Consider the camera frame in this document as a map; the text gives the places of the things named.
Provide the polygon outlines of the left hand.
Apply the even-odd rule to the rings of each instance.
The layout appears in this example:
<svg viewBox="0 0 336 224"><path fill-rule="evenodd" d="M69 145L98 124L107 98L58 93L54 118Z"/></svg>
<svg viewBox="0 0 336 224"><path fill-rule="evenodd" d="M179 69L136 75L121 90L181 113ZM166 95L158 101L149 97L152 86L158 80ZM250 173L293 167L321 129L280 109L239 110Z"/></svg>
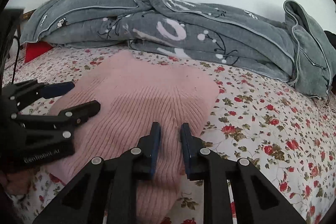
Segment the left hand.
<svg viewBox="0 0 336 224"><path fill-rule="evenodd" d="M1 172L1 186L8 195L22 196L29 192L34 176L40 168L33 168L18 173Z"/></svg>

